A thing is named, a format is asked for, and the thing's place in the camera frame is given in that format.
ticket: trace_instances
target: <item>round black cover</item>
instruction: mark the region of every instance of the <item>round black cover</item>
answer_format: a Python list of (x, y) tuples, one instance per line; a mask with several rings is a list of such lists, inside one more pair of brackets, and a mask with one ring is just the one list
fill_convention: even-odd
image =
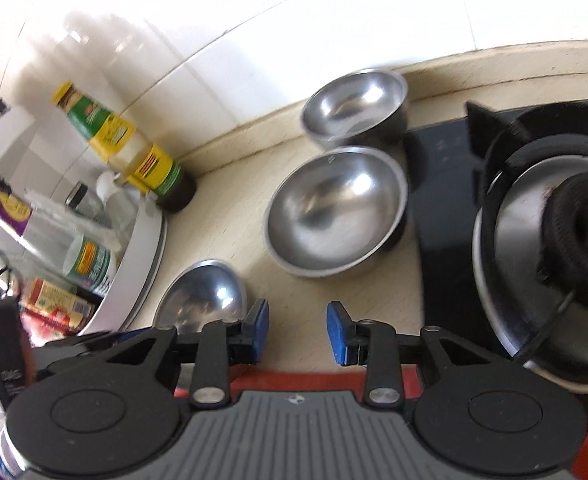
[(7, 414), (16, 449), (56, 477), (104, 478), (132, 469), (162, 450), (179, 423), (166, 388), (139, 367), (113, 363), (34, 384)]
[(500, 476), (570, 466), (587, 432), (571, 394), (508, 362), (445, 374), (417, 401), (413, 423), (435, 454)]
[(542, 214), (542, 240), (549, 278), (588, 306), (588, 173), (552, 192)]

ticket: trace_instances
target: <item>barcode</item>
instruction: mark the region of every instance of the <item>barcode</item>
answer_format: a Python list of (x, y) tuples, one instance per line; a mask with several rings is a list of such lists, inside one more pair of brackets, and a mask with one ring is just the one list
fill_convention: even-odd
[(92, 312), (92, 306), (87, 303), (81, 303), (80, 301), (74, 301), (74, 305), (72, 306), (72, 310), (74, 312), (78, 312), (83, 317), (88, 317)]

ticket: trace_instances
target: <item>small metal bowl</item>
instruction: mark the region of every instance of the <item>small metal bowl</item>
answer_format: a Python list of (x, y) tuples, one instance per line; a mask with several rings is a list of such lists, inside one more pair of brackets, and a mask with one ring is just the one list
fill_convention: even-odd
[(234, 270), (219, 260), (187, 268), (169, 286), (156, 309), (153, 325), (176, 327), (179, 334), (199, 332), (216, 319), (244, 319), (247, 294)]
[(405, 78), (385, 70), (360, 70), (328, 83), (301, 113), (309, 137), (326, 150), (338, 146), (385, 147), (407, 130)]
[(374, 148), (347, 146), (303, 164), (272, 197), (265, 244), (296, 276), (351, 269), (402, 235), (408, 184), (400, 165)]

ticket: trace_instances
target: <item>bottle label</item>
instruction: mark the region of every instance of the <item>bottle label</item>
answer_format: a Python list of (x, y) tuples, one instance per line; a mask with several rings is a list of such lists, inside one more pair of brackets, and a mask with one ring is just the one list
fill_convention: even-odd
[(134, 124), (80, 93), (69, 108), (68, 117), (104, 161), (120, 152), (136, 131)]
[(158, 196), (165, 196), (171, 192), (182, 174), (183, 168), (154, 144), (133, 176), (154, 190)]
[(23, 236), (32, 208), (14, 195), (0, 191), (0, 222), (8, 225), (19, 236)]
[(112, 252), (84, 237), (68, 276), (73, 282), (83, 283), (85, 288), (104, 296), (112, 284), (114, 269), (116, 261)]
[(26, 295), (25, 307), (70, 332), (81, 330), (94, 307), (70, 292), (37, 278)]

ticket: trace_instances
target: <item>white bottle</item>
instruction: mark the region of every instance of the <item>white bottle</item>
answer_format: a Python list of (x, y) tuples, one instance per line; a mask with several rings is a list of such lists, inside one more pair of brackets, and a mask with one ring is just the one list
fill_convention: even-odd
[(107, 293), (118, 267), (114, 251), (2, 190), (0, 226), (31, 254), (70, 282), (99, 296)]
[(105, 212), (112, 222), (112, 228), (117, 232), (120, 243), (126, 247), (132, 238), (138, 208), (130, 194), (122, 187), (114, 184), (111, 171), (101, 174), (96, 180), (96, 194), (105, 206)]

